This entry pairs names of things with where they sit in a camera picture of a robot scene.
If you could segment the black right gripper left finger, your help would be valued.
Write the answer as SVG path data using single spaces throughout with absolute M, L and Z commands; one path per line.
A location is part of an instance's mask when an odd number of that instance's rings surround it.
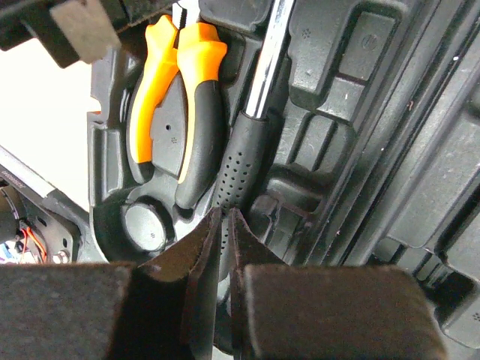
M 3 359 L 210 359 L 221 212 L 142 265 L 1 267 Z

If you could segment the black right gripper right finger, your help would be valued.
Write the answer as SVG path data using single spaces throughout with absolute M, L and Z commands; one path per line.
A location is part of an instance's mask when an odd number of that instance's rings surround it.
M 287 265 L 229 212 L 236 359 L 446 359 L 424 293 L 392 265 Z

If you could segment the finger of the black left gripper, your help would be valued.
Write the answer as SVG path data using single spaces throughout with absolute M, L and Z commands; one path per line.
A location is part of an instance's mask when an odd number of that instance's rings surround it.
M 146 23 L 172 1 L 2 1 L 1 50 L 36 38 L 60 68 L 91 64 L 110 50 L 143 59 Z

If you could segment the orange handled needle nose pliers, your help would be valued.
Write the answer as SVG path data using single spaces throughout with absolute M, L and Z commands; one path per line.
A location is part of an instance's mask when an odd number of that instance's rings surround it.
M 150 181 L 166 162 L 175 204 L 191 209 L 218 171 L 224 146 L 219 72 L 227 54 L 198 1 L 177 1 L 145 29 L 147 56 L 127 114 L 127 159 L 134 180 Z

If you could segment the claw hammer black handle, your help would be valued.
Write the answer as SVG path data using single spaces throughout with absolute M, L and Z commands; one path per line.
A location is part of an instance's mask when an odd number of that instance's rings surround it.
M 228 213 L 248 205 L 281 135 L 281 113 L 287 102 L 291 68 L 291 61 L 286 59 L 288 28 L 294 5 L 294 1 L 273 4 L 248 96 L 233 123 L 211 197 L 211 207 L 221 211 L 220 283 L 229 273 Z

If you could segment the black plastic tool case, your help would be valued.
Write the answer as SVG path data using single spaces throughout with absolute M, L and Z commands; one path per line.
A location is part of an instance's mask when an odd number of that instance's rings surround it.
M 390 264 L 426 292 L 451 359 L 479 357 L 479 3 L 297 1 L 281 134 L 244 216 L 291 265 Z M 211 207 L 174 201 L 173 163 L 134 180 L 127 117 L 145 58 L 92 67 L 90 224 L 105 260 L 153 257 L 140 212 L 175 241 Z

